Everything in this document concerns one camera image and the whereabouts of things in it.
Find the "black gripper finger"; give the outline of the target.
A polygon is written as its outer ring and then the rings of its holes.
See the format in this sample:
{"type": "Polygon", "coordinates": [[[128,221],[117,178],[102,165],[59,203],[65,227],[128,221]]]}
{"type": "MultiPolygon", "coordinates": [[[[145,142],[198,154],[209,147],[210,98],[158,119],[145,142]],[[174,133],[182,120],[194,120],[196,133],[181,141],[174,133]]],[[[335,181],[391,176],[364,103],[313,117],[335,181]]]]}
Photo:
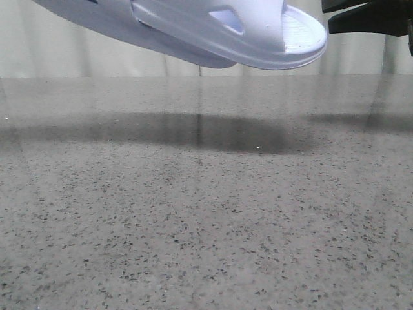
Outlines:
{"type": "Polygon", "coordinates": [[[369,1],[346,8],[331,17],[331,34],[371,32],[392,36],[408,34],[408,20],[412,19],[412,1],[369,1]]]}
{"type": "Polygon", "coordinates": [[[367,2],[369,0],[322,0],[322,11],[323,13],[330,13],[367,2]]]}

